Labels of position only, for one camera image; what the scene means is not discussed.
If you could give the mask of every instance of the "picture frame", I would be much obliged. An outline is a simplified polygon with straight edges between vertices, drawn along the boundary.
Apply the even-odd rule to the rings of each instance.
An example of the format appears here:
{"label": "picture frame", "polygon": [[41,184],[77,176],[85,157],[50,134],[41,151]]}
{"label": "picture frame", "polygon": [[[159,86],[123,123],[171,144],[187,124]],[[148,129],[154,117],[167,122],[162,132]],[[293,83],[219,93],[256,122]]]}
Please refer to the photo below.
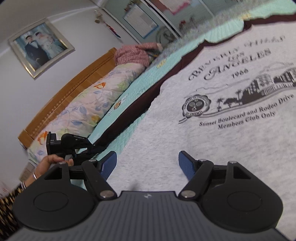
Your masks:
{"label": "picture frame", "polygon": [[75,50],[47,19],[11,36],[8,43],[33,79]]}

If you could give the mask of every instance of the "gray sweatshirt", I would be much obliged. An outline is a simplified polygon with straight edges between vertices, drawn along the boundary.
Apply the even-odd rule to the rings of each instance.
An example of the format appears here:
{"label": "gray sweatshirt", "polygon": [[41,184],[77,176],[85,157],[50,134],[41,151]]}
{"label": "gray sweatshirt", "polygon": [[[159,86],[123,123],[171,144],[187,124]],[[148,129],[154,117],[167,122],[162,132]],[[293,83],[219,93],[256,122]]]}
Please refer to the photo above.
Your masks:
{"label": "gray sweatshirt", "polygon": [[121,190],[171,191],[188,180],[178,165],[237,161],[284,204],[277,228],[296,238],[296,23],[252,26],[204,48],[162,86],[118,156],[108,183]]}

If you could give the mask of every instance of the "palm tree illustration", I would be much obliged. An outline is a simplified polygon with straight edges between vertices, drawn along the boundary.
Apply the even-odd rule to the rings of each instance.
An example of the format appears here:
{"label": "palm tree illustration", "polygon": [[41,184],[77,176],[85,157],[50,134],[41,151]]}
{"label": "palm tree illustration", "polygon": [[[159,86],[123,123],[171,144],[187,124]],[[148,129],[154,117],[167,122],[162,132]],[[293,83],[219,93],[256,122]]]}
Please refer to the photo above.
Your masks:
{"label": "palm tree illustration", "polygon": [[222,109],[222,107],[220,106],[220,103],[223,102],[223,100],[224,100],[224,98],[219,98],[216,101],[216,103],[218,104],[218,106],[217,106],[218,112]]}
{"label": "palm tree illustration", "polygon": [[238,97],[238,101],[239,101],[239,105],[240,105],[240,98],[239,98],[239,94],[242,93],[242,90],[237,90],[237,92],[235,92],[237,94]]}
{"label": "palm tree illustration", "polygon": [[228,99],[226,99],[226,101],[224,101],[223,104],[227,104],[230,108],[232,103],[238,103],[238,102],[239,101],[237,100],[237,98],[228,98]]}

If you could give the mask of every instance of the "logo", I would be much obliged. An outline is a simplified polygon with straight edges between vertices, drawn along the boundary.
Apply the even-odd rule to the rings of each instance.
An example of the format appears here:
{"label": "logo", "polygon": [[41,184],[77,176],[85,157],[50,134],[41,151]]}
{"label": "logo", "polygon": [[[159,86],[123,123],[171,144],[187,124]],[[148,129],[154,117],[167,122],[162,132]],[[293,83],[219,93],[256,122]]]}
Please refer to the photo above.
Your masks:
{"label": "logo", "polygon": [[194,95],[188,98],[182,106],[183,116],[188,119],[200,116],[210,108],[211,100],[206,95]]}
{"label": "logo", "polygon": [[146,195],[144,195],[143,196],[144,198],[147,198],[147,199],[149,199],[150,197],[152,197],[152,195],[151,194],[149,194],[149,193],[147,193]]}

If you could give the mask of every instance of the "bangle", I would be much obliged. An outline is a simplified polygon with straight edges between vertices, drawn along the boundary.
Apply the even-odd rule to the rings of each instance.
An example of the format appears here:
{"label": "bangle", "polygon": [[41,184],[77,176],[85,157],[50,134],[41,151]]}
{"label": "bangle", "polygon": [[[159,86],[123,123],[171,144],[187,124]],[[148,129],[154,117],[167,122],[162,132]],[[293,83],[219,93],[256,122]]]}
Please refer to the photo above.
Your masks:
{"label": "bangle", "polygon": [[37,180],[37,177],[35,175],[35,172],[33,172],[32,177],[34,178],[34,180]]}
{"label": "bangle", "polygon": [[26,185],[25,185],[25,182],[21,183],[21,187],[22,187],[23,190],[25,190],[27,188]]}

